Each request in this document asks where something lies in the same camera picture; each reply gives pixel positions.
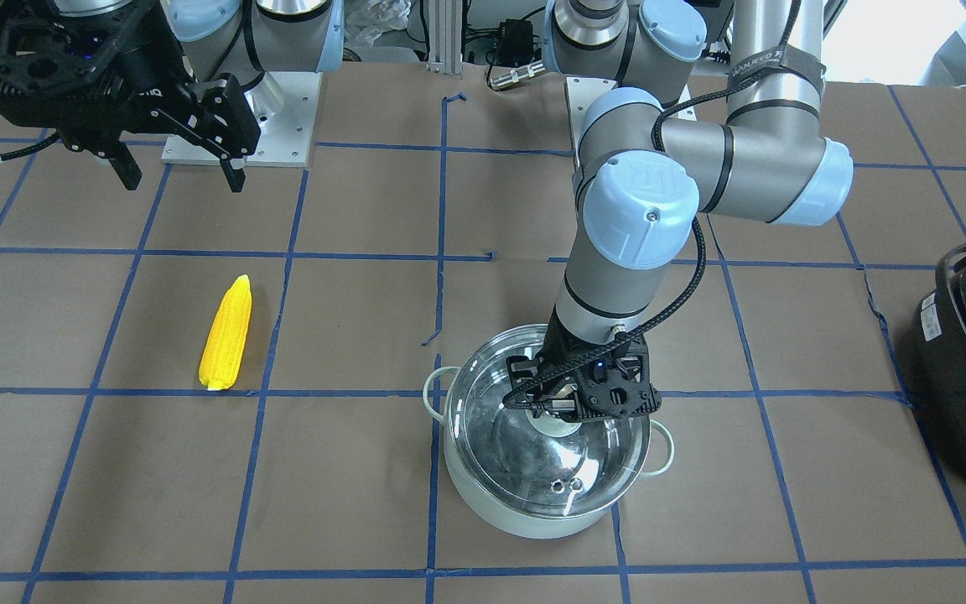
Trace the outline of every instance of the plastic bag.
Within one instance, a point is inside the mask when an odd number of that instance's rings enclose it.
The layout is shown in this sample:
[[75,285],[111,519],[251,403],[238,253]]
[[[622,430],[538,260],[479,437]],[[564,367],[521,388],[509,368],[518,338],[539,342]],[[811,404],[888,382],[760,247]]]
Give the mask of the plastic bag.
[[413,0],[345,0],[345,46],[373,46],[387,31],[406,29]]

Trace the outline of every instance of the corn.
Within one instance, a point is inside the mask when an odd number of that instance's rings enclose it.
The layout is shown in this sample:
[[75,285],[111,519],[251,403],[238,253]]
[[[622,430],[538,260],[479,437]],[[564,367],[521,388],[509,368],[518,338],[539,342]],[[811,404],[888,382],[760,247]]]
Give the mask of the corn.
[[211,332],[207,334],[204,356],[200,359],[200,383],[208,390],[226,390],[237,381],[250,317],[252,290],[248,275],[241,275],[223,295]]

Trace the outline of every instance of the white label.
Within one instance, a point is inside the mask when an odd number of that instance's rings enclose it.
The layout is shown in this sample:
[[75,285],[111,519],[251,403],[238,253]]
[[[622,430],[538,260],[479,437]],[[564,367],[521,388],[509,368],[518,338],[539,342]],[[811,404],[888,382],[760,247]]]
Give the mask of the white label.
[[920,322],[923,323],[923,339],[930,341],[934,340],[935,337],[942,335],[942,324],[938,322],[938,305],[931,302],[930,305],[925,305],[922,312],[919,314]]

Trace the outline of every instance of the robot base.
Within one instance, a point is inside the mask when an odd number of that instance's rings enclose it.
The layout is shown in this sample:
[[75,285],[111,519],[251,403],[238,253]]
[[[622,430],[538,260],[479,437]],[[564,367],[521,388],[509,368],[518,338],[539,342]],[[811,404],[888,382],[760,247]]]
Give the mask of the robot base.
[[[246,92],[260,123],[260,142],[256,153],[245,157],[245,165],[306,167],[321,85],[319,73],[275,71],[267,73],[256,88]],[[164,164],[218,165],[215,156],[181,137],[166,140],[162,161]]]

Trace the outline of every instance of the white mounting plate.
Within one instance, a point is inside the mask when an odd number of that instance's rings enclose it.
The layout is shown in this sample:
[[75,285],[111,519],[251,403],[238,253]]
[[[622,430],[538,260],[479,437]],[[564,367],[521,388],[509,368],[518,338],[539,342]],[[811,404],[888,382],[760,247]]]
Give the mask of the white mounting plate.
[[[245,165],[268,165],[275,168],[303,168],[308,165],[314,135],[315,114],[319,110],[322,74],[308,72],[268,72],[285,95],[287,108],[273,117],[260,120],[260,142],[256,153],[245,157]],[[247,92],[253,111],[252,93]],[[184,138],[166,138],[162,150],[164,164],[218,165],[214,154],[185,142]]]
[[[569,133],[572,134],[572,148],[574,150],[579,150],[579,135],[584,130],[584,115],[587,114],[587,107],[591,107],[591,103],[594,103],[599,96],[613,91],[616,85],[616,81],[599,80],[595,77],[566,77],[564,79],[564,99],[569,104]],[[685,86],[678,102],[689,99],[691,99],[691,93]],[[688,107],[676,117],[694,120],[695,110]]]

